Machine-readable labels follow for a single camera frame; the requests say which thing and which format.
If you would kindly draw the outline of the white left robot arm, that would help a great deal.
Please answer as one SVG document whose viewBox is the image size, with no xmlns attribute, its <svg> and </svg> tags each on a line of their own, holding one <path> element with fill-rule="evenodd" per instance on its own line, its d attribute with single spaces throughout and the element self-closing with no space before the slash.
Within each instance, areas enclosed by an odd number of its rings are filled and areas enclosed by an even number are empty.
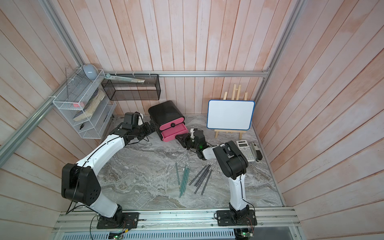
<svg viewBox="0 0 384 240">
<path fill-rule="evenodd" d="M 90 154 L 75 164 L 66 164 L 62 169 L 62 197 L 72 203 L 81 203 L 105 218 L 114 218 L 119 205 L 108 199 L 101 190 L 97 175 L 104 165 L 121 149 L 147 140 L 156 131 L 153 121 L 144 122 L 138 113 L 126 113 L 120 123 L 105 140 Z"/>
</svg>

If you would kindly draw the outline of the single green pencil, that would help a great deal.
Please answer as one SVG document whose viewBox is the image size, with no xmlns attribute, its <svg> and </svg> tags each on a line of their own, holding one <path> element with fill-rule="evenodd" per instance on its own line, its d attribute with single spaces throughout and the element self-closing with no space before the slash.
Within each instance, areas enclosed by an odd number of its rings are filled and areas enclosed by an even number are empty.
<svg viewBox="0 0 384 240">
<path fill-rule="evenodd" d="M 178 186 L 180 187 L 180 176 L 179 176 L 178 164 L 177 163 L 175 163 L 175 169 L 176 169 L 176 174 L 177 174 Z"/>
</svg>

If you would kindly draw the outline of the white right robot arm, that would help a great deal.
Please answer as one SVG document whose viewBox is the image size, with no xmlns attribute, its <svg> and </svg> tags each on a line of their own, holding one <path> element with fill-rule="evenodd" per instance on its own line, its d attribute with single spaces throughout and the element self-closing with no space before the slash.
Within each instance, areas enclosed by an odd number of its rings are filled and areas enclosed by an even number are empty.
<svg viewBox="0 0 384 240">
<path fill-rule="evenodd" d="M 194 150 L 202 160 L 216 160 L 229 179 L 230 210 L 236 214 L 249 211 L 250 203 L 246 200 L 245 174 L 249 162 L 245 155 L 233 141 L 224 144 L 209 146 L 204 132 L 192 129 L 191 133 L 176 135 L 175 139 L 187 150 Z"/>
</svg>

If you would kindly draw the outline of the black drawer cabinet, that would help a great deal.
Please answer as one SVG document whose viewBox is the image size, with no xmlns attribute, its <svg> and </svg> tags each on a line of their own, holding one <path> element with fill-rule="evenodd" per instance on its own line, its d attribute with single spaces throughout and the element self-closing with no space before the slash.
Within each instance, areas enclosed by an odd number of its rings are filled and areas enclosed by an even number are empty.
<svg viewBox="0 0 384 240">
<path fill-rule="evenodd" d="M 160 125 L 175 120 L 177 118 L 184 117 L 184 115 L 179 111 L 173 101 L 166 101 L 158 105 L 152 106 L 148 109 L 148 113 L 152 122 L 156 125 L 156 130 L 161 140 L 162 131 L 160 131 L 159 129 Z"/>
</svg>

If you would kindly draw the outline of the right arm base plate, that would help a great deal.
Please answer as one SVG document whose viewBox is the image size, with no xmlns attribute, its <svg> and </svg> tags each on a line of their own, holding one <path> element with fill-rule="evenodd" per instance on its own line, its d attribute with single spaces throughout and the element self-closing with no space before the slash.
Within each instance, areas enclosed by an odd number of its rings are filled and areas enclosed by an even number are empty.
<svg viewBox="0 0 384 240">
<path fill-rule="evenodd" d="M 215 218 L 218 222 L 218 225 L 221 227 L 226 226 L 256 226 L 257 220 L 255 217 L 254 210 L 220 210 L 216 211 Z"/>
</svg>

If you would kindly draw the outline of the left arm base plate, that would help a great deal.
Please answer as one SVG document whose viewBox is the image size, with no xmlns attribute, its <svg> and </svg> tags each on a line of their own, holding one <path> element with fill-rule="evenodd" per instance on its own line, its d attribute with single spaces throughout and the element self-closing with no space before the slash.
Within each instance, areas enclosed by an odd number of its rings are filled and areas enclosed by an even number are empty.
<svg viewBox="0 0 384 240">
<path fill-rule="evenodd" d="M 97 229 L 136 229 L 140 213 L 116 213 L 112 218 L 100 217 Z"/>
</svg>

